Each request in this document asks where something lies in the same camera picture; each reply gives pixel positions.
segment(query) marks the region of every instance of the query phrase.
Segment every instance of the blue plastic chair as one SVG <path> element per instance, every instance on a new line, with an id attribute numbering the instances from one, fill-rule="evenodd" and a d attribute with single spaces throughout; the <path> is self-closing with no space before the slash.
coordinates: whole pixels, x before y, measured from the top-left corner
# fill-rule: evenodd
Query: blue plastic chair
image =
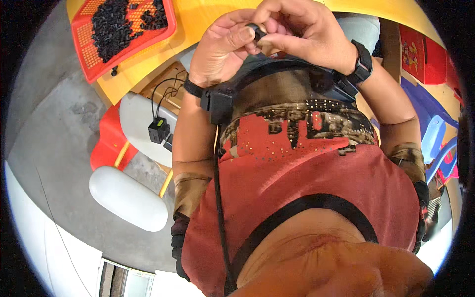
<path id="1" fill-rule="evenodd" d="M 448 177 L 456 164 L 456 156 L 450 164 L 443 162 L 445 155 L 457 145 L 457 137 L 452 138 L 443 148 L 440 149 L 442 140 L 446 132 L 445 123 L 458 129 L 458 122 L 454 120 L 440 103 L 421 85 L 417 86 L 401 77 L 401 88 L 404 89 L 412 106 L 416 110 L 420 123 L 421 151 L 424 157 L 424 164 L 432 164 L 426 171 L 427 183 L 439 166 L 445 177 Z"/>

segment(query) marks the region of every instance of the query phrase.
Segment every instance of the black earbud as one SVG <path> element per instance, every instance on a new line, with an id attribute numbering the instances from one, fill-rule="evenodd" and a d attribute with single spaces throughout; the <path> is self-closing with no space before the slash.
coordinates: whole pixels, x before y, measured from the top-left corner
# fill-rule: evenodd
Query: black earbud
<path id="1" fill-rule="evenodd" d="M 254 30 L 254 32 L 256 33 L 256 37 L 254 37 L 255 42 L 258 42 L 262 37 L 267 35 L 263 30 L 261 30 L 259 28 L 258 25 L 254 24 L 254 23 L 249 23 L 249 24 L 246 25 L 246 27 L 251 27 L 252 30 Z"/>

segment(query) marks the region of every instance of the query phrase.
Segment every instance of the neck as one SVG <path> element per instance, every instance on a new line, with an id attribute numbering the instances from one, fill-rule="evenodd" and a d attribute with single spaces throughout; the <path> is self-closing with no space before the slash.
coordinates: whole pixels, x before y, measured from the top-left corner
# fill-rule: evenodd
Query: neck
<path id="1" fill-rule="evenodd" d="M 305 210 L 280 224 L 257 246 L 242 268 L 237 286 L 244 286 L 271 265 L 327 243 L 364 241 L 360 231 L 339 213 L 327 209 Z"/>

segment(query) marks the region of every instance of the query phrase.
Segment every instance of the black watch strap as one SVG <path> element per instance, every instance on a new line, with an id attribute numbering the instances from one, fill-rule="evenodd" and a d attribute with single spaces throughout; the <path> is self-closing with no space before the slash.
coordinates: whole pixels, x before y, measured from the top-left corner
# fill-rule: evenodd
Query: black watch strap
<path id="1" fill-rule="evenodd" d="M 358 60 L 356 60 L 355 70 L 346 78 L 354 87 L 356 87 L 357 84 L 370 77 L 373 72 L 373 61 L 371 60 L 370 52 L 363 44 L 356 40 L 352 40 L 351 43 L 356 46 L 359 57 Z"/>
<path id="2" fill-rule="evenodd" d="M 183 87 L 185 90 L 187 90 L 188 93 L 192 94 L 193 96 L 196 96 L 198 98 L 201 98 L 203 95 L 203 88 L 200 86 L 195 85 L 194 83 L 190 82 L 188 79 L 188 76 L 186 76 L 185 83 L 183 84 Z"/>

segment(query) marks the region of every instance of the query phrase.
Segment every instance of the wooden table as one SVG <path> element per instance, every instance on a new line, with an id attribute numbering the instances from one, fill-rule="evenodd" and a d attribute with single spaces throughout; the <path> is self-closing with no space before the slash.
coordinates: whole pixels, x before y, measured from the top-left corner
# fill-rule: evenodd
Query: wooden table
<path id="1" fill-rule="evenodd" d="M 170 64 L 174 56 L 197 43 L 208 26 L 222 14 L 256 8 L 261 0 L 174 0 L 177 30 L 168 39 L 150 46 L 118 66 L 118 74 L 104 74 L 95 83 L 103 100 L 113 105 L 130 90 L 140 91 L 156 76 L 160 66 Z M 319 0 L 332 11 L 354 12 L 390 19 L 411 27 L 444 46 L 434 26 L 414 0 Z M 69 21 L 84 0 L 68 0 Z"/>

